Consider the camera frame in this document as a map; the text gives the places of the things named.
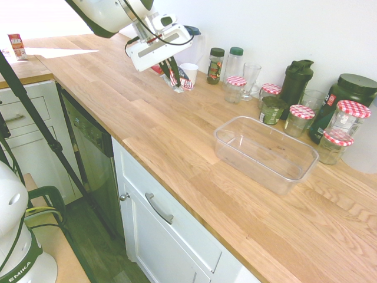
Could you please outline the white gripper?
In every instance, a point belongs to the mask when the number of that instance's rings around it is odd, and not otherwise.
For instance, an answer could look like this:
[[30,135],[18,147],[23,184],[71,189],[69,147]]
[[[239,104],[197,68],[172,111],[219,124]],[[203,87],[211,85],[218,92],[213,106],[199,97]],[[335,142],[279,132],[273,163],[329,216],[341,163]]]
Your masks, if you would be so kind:
[[175,24],[153,42],[138,42],[129,46],[128,55],[137,71],[144,71],[158,64],[165,82],[170,87],[181,87],[179,69],[173,56],[190,45],[191,36],[186,27]]

